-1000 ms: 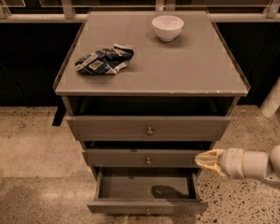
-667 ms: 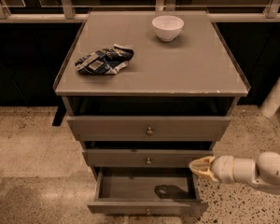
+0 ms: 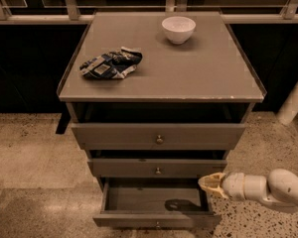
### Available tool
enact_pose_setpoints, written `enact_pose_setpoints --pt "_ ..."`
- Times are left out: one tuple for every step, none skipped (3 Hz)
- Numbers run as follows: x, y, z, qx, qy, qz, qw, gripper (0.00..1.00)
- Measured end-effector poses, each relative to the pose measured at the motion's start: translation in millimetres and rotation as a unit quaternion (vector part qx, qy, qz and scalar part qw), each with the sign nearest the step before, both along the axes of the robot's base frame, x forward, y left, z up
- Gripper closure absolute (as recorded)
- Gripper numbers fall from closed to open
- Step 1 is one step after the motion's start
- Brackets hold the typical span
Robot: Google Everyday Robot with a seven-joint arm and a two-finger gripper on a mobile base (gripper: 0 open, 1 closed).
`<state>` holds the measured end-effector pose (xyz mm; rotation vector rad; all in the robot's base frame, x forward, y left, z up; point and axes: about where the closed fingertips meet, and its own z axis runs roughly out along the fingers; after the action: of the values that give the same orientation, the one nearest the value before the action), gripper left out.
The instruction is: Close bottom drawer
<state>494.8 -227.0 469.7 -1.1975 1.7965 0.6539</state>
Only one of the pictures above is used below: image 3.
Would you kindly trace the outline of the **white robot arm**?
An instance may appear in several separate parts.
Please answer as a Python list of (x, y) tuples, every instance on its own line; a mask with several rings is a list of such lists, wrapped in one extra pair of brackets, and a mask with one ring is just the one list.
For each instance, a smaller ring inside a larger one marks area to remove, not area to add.
[(298, 211), (298, 177), (276, 169), (265, 176), (215, 173), (198, 180), (205, 192), (234, 201), (252, 200), (280, 212)]

